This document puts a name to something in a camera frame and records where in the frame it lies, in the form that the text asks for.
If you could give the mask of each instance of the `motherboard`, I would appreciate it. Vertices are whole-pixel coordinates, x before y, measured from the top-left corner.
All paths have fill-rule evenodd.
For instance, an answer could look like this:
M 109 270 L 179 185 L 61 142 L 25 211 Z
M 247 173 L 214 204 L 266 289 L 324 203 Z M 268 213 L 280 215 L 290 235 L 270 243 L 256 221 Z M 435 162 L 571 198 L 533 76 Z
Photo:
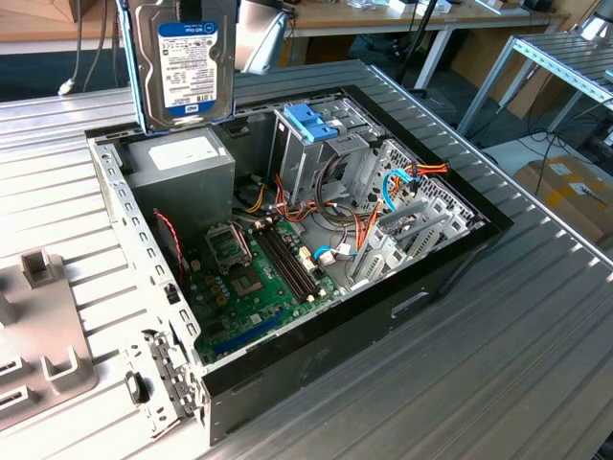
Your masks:
M 185 291 L 203 330 L 195 348 L 204 362 L 214 362 L 339 295 L 332 279 L 309 263 L 305 245 L 287 221 L 244 227 L 233 223 L 223 234 L 217 227 L 214 238 L 204 235 L 186 251 L 190 273 Z

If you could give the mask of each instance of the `metal shelf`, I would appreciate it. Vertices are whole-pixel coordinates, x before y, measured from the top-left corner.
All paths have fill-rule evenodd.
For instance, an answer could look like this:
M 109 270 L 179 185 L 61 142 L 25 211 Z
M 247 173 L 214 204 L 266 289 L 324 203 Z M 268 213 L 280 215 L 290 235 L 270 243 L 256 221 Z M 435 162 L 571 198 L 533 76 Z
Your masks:
M 613 69 L 613 42 L 598 45 L 578 34 L 566 32 L 512 36 L 460 122 L 458 126 L 460 134 L 467 134 L 477 113 L 509 64 L 513 52 L 520 53 L 528 58 L 528 61 L 501 100 L 501 106 L 505 106 L 521 89 L 525 78 L 538 65 L 594 101 L 602 103 L 609 109 L 613 108 L 613 83 L 604 77 L 606 70 Z M 575 97 L 567 104 L 551 128 L 557 126 L 578 98 Z

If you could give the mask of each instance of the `slatted metal table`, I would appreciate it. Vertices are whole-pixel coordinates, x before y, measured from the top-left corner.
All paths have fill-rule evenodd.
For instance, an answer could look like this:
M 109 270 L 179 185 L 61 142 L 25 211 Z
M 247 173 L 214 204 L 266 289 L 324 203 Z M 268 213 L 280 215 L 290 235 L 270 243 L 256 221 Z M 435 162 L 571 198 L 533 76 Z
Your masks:
M 506 106 L 521 89 L 529 73 L 540 66 L 578 90 L 549 126 L 550 131 L 556 129 L 583 94 L 597 103 L 613 108 L 613 83 L 604 77 L 606 70 L 613 69 L 613 41 L 599 44 L 576 33 L 567 32 L 512 36 L 460 122 L 458 132 L 467 133 L 514 52 L 528 59 L 500 101 L 501 106 Z
M 83 130 L 133 121 L 107 91 L 0 105 L 0 264 L 66 263 L 99 384 L 0 433 L 7 458 L 589 458 L 613 429 L 613 263 L 392 80 L 359 61 L 240 77 L 239 102 L 356 84 L 515 225 L 451 294 L 205 454 L 196 422 L 151 443 L 118 349 L 147 312 Z

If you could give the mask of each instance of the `gray power supply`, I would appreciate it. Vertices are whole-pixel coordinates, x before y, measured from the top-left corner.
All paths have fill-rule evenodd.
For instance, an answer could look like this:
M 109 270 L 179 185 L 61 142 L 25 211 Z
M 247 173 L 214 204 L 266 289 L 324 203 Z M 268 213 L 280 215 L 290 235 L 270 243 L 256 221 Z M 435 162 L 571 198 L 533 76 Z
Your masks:
M 142 209 L 158 209 L 179 234 L 227 221 L 235 161 L 208 128 L 130 144 L 126 179 Z

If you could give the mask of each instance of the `wd hard drive label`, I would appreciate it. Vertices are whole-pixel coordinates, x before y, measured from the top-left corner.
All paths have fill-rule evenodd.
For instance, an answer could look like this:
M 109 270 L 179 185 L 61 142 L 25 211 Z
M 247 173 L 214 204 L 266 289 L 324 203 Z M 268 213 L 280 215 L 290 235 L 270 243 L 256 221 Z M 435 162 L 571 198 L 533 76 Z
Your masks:
M 211 108 L 217 99 L 217 63 L 209 53 L 217 43 L 217 24 L 162 24 L 158 35 L 168 111 L 180 117 Z

